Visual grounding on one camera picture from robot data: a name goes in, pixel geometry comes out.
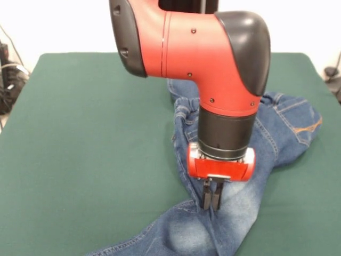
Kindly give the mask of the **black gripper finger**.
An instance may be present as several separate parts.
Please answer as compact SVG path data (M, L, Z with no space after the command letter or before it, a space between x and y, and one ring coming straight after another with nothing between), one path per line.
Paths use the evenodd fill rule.
M218 211L220 209L223 187L223 182L218 182L216 184L216 189L212 195L212 208L214 211Z
M210 181L205 180L203 183L203 190L202 190L202 201L201 207L203 210L207 210L210 208L212 201L212 191L210 189Z

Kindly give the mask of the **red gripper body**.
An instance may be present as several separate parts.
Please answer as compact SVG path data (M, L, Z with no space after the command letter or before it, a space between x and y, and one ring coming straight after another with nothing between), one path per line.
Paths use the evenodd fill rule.
M243 158L225 161L206 156L198 143L191 142L187 149L187 169L192 178L245 182L255 169L255 151L248 148Z

